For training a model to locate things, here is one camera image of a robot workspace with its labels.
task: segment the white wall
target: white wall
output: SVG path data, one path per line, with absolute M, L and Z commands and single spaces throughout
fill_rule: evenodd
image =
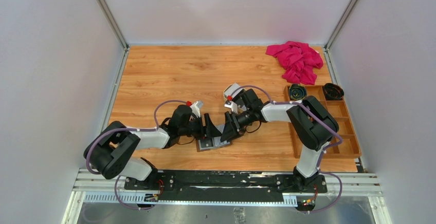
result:
M 95 0 L 0 0 L 1 223 L 60 223 L 122 57 Z
M 106 0 L 132 44 L 326 43 L 349 0 Z
M 361 0 L 332 49 L 393 223 L 433 223 L 436 0 Z

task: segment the coiled black belt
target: coiled black belt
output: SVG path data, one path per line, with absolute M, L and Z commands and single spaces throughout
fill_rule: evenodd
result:
M 293 84 L 289 88 L 289 98 L 293 101 L 303 100 L 307 96 L 307 91 L 304 86 Z
M 340 101 L 343 97 L 343 89 L 336 84 L 327 83 L 322 87 L 327 101 Z

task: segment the pink cloth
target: pink cloth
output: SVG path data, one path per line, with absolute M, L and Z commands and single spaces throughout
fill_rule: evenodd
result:
M 285 44 L 270 45 L 266 54 L 274 56 L 286 69 L 282 78 L 293 84 L 315 84 L 316 74 L 313 68 L 320 69 L 324 63 L 321 56 L 307 43 L 289 41 Z

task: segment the white panel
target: white panel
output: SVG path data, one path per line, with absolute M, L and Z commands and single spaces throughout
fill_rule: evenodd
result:
M 60 223 L 122 57 L 95 0 L 0 0 L 1 223 Z
M 131 44 L 326 43 L 349 0 L 106 0 Z
M 435 4 L 361 0 L 332 49 L 365 163 L 377 173 L 393 223 L 436 218 L 426 201 L 436 197 Z

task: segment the wooden table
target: wooden table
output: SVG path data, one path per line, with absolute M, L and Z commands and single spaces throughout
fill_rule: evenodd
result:
M 322 48 L 313 47 L 324 59 Z M 133 127 L 154 127 L 153 111 L 170 99 L 202 100 L 201 112 L 209 113 L 215 125 L 224 123 L 223 91 L 232 83 L 264 88 L 273 100 L 283 101 L 287 82 L 277 60 L 265 55 L 265 46 L 133 46 L 122 75 L 110 122 L 119 120 Z M 330 82 L 327 65 L 314 69 L 316 84 Z M 255 90 L 258 96 L 266 97 Z M 163 106 L 161 122 L 179 103 Z M 182 137 L 180 143 L 189 142 Z M 138 150 L 158 169 L 291 171 L 297 164 L 285 122 L 264 123 L 253 134 L 245 134 L 233 145 L 197 152 L 195 143 L 166 150 Z M 355 172 L 353 159 L 324 159 L 325 171 Z

